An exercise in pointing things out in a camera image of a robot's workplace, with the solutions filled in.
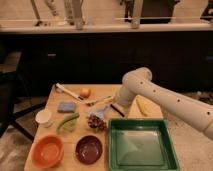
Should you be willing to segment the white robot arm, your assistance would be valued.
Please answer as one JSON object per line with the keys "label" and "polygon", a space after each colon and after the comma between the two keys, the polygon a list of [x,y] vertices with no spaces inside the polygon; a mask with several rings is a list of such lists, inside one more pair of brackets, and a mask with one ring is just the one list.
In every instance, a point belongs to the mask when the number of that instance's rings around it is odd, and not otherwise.
{"label": "white robot arm", "polygon": [[152,72],[141,67],[126,73],[115,102],[129,108],[137,95],[150,99],[206,137],[213,140],[213,106],[151,82]]}

